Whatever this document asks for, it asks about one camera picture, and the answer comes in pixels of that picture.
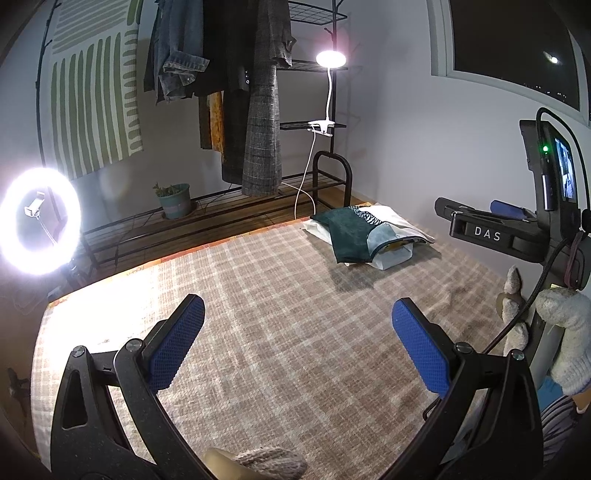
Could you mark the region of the right hand white knit glove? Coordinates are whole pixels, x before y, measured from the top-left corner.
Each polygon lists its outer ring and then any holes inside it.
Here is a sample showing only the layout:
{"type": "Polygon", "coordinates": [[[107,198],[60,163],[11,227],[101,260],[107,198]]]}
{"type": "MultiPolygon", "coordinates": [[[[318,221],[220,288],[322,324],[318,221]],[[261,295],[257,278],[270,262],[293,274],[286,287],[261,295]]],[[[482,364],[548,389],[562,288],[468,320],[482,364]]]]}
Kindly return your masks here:
{"type": "MultiPolygon", "coordinates": [[[[500,316],[506,326],[521,308],[522,278],[517,266],[507,272],[501,301],[500,316]]],[[[562,328],[560,350],[549,373],[560,385],[563,394],[576,396],[590,389],[590,299],[563,287],[553,287],[538,294],[534,308],[548,325],[562,328]]],[[[518,322],[507,334],[504,355],[511,350],[525,351],[529,340],[527,324],[518,322]]]]}

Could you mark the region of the left hand white knit glove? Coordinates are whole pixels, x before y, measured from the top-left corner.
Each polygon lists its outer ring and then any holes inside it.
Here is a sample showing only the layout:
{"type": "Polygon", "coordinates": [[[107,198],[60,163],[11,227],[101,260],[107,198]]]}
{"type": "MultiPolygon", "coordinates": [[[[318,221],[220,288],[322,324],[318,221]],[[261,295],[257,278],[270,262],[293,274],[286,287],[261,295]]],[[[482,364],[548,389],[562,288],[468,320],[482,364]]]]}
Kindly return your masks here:
{"type": "Polygon", "coordinates": [[[308,470],[303,456],[280,447],[256,448],[239,454],[209,448],[202,462],[216,479],[301,479],[308,470]]]}

